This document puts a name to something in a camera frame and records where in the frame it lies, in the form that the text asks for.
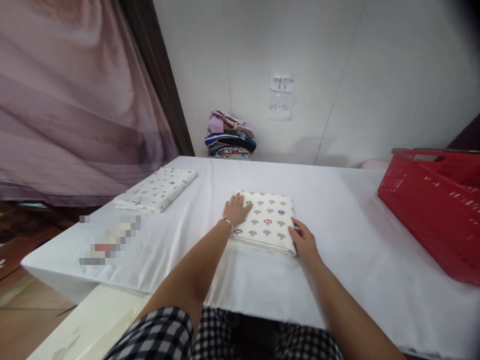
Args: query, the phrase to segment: floor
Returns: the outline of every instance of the floor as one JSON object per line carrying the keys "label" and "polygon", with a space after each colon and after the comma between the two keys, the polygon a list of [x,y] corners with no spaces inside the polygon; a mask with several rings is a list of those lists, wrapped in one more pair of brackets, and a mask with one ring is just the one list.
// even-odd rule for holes
{"label": "floor", "polygon": [[75,304],[37,280],[21,260],[75,222],[0,203],[0,358],[25,360]]}

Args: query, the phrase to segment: pink curtain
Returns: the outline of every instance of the pink curtain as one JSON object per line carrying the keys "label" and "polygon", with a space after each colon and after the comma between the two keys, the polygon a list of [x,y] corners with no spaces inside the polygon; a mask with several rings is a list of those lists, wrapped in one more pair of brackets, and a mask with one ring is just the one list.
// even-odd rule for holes
{"label": "pink curtain", "polygon": [[116,1],[3,0],[0,198],[97,206],[179,153]]}

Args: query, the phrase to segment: basket handle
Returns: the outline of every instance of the basket handle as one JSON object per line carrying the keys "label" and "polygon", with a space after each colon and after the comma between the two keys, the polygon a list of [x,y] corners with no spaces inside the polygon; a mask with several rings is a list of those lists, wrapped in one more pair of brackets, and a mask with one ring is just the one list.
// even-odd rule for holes
{"label": "basket handle", "polygon": [[455,150],[455,149],[438,149],[438,148],[430,148],[430,147],[415,147],[415,148],[399,148],[395,147],[391,150],[392,154],[398,154],[402,157],[405,157],[411,161],[418,162],[419,159],[415,159],[414,157],[417,155],[427,155],[433,157],[442,157],[446,154],[444,153],[456,153],[456,154],[470,154],[470,155],[480,155],[480,151],[473,151],[473,150]]}

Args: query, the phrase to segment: white wall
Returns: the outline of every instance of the white wall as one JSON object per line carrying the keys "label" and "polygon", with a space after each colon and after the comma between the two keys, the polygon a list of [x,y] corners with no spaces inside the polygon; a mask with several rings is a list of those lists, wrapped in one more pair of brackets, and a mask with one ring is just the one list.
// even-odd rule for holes
{"label": "white wall", "polygon": [[[197,156],[214,109],[254,127],[254,160],[330,166],[444,147],[480,112],[446,0],[154,3]],[[294,75],[293,121],[266,117],[270,70]]]}

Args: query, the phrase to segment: folded white cloth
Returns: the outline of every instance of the folded white cloth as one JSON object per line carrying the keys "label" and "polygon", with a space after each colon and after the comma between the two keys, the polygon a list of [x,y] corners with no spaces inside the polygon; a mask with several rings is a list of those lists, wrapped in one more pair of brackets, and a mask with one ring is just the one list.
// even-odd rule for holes
{"label": "folded white cloth", "polygon": [[287,256],[297,255],[289,226],[294,227],[294,202],[284,195],[239,190],[244,205],[253,204],[246,220],[235,227],[229,243]]}
{"label": "folded white cloth", "polygon": [[134,187],[118,195],[117,209],[161,213],[197,177],[194,170],[161,167]]}

